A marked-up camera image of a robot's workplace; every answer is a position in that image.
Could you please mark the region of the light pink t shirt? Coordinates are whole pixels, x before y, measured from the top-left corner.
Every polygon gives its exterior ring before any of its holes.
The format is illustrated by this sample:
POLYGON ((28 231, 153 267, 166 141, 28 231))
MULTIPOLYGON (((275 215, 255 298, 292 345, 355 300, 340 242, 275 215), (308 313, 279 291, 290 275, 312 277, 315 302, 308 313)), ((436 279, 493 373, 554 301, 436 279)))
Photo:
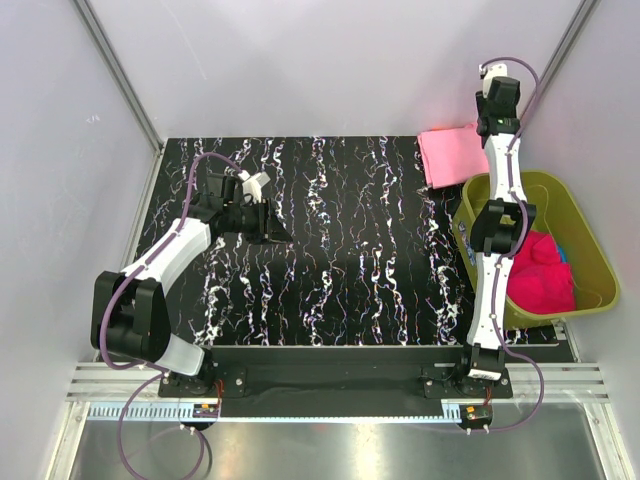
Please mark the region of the light pink t shirt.
POLYGON ((442 131, 425 131, 417 136, 428 186, 445 188, 489 172, 476 126, 471 123, 442 131))

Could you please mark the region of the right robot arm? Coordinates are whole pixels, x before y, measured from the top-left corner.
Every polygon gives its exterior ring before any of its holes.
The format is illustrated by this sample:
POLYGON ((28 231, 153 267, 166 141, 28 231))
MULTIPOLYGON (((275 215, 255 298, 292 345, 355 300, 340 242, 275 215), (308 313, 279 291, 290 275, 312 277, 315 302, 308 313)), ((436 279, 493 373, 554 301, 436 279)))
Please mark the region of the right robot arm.
POLYGON ((481 79, 477 133, 489 167, 489 198, 471 228, 477 267, 474 313, 462 366, 453 374, 457 390, 470 397, 503 378, 508 279, 536 216, 524 192, 518 158, 520 82, 507 75, 504 64, 484 69, 481 79))

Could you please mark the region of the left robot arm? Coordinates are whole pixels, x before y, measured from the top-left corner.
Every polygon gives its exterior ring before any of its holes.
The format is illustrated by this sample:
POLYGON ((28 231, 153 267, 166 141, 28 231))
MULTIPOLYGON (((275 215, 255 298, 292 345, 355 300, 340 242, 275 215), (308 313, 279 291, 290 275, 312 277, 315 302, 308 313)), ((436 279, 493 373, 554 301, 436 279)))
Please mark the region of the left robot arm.
POLYGON ((137 261, 119 272, 102 272, 94 285, 90 341, 104 359, 146 363, 181 375, 196 396, 215 386, 216 372, 204 348, 171 330, 166 296, 178 277, 227 233, 252 245, 289 244, 291 235, 264 193, 267 173, 212 175, 192 194, 183 215, 137 261))

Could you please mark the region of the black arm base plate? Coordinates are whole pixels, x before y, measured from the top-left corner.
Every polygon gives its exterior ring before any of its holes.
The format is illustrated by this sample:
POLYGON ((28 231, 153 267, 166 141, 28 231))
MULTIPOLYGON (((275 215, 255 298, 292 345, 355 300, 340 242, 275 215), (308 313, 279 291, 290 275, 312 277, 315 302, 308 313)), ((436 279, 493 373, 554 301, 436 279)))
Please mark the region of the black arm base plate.
POLYGON ((214 347, 208 383, 173 374, 165 398, 219 397, 226 419, 411 420, 443 400, 512 397, 503 354, 461 346, 214 347))

